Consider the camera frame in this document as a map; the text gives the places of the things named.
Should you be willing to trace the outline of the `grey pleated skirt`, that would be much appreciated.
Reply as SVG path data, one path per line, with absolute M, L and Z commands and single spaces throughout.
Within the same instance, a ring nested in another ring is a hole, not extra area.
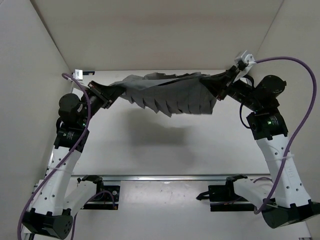
M 183 75 L 154 72 L 145 76 L 129 75 L 112 86 L 122 87 L 121 97 L 155 113 L 211 115 L 217 99 L 201 84 L 201 72 Z

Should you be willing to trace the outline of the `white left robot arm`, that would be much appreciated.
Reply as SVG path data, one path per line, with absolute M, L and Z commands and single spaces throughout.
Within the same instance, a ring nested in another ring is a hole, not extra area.
M 123 87 L 105 86 L 94 81 L 81 90 L 82 97 L 68 93 L 58 103 L 51 163 L 20 220 L 33 235 L 57 240 L 73 236 L 77 213 L 91 201 L 110 201 L 112 210 L 118 208 L 113 192 L 105 189 L 103 179 L 98 175 L 78 178 L 76 189 L 66 194 L 90 133 L 91 118 L 100 109 L 108 109 L 125 92 Z

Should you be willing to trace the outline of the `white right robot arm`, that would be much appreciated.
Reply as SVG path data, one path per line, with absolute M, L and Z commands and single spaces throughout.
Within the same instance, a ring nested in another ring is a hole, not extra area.
M 228 203 L 247 200 L 272 229 L 319 215 L 320 204 L 311 200 L 299 177 L 290 152 L 288 129 L 278 109 L 277 96 L 287 83 L 278 76 L 267 75 L 254 86 L 249 75 L 245 75 L 247 83 L 237 80 L 236 75 L 233 66 L 224 73 L 202 77 L 200 83 L 218 100 L 229 96 L 251 110 L 246 118 L 248 129 L 264 156 L 273 186 L 267 193 L 243 174 L 227 177 L 223 193 Z

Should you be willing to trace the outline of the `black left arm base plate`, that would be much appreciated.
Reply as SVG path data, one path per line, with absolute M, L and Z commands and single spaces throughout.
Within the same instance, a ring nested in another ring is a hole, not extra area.
M 97 196 L 82 208 L 84 210 L 117 211 L 119 209 L 120 193 L 120 181 L 104 181 L 103 187 L 98 188 L 96 191 Z

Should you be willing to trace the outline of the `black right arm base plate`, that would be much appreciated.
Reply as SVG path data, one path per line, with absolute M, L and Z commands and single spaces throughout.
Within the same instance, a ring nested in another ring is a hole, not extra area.
M 253 212 L 254 205 L 236 195 L 226 185 L 209 185 L 208 190 L 200 193 L 198 201 L 209 200 L 211 212 Z

